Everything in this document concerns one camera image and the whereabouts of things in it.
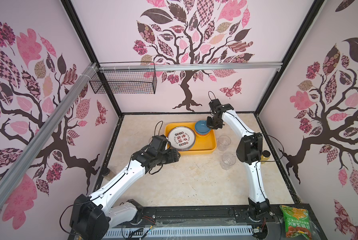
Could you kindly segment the blue grey bowl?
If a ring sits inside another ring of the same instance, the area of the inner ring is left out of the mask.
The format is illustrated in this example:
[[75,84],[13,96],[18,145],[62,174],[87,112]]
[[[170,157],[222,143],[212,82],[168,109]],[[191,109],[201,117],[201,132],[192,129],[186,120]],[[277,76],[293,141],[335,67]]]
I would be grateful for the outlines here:
[[207,126],[206,120],[200,120],[195,123],[195,131],[198,134],[207,134],[211,129]]

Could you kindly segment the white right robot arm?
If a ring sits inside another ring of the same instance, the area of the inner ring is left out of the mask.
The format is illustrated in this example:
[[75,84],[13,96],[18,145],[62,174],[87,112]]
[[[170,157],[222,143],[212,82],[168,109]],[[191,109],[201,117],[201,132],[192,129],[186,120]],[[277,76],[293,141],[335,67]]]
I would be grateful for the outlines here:
[[213,99],[209,106],[211,116],[207,117],[207,127],[217,130],[228,125],[240,138],[236,155],[244,164],[249,180],[248,215],[251,220],[259,221],[263,215],[270,212],[270,202],[264,189],[261,171],[263,135],[250,129],[230,104],[221,104],[219,99]]

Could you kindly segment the orange bowl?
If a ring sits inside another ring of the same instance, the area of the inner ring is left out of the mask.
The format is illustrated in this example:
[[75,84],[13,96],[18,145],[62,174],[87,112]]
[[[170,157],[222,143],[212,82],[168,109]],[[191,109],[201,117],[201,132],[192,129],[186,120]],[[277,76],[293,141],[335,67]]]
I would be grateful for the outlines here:
[[205,137],[208,137],[210,135],[210,133],[207,133],[207,134],[198,134],[198,133],[196,133],[196,135],[198,137],[205,138]]

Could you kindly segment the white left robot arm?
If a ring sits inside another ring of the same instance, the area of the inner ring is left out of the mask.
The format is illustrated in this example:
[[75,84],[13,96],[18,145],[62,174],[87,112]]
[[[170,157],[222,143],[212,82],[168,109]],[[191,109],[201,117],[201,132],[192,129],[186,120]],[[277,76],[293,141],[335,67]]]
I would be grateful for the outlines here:
[[176,163],[181,155],[164,135],[153,136],[149,145],[133,153],[129,163],[107,184],[88,196],[78,196],[72,205],[70,227],[84,240],[100,240],[110,228],[123,223],[138,225],[143,207],[134,200],[115,206],[138,179],[156,166]]

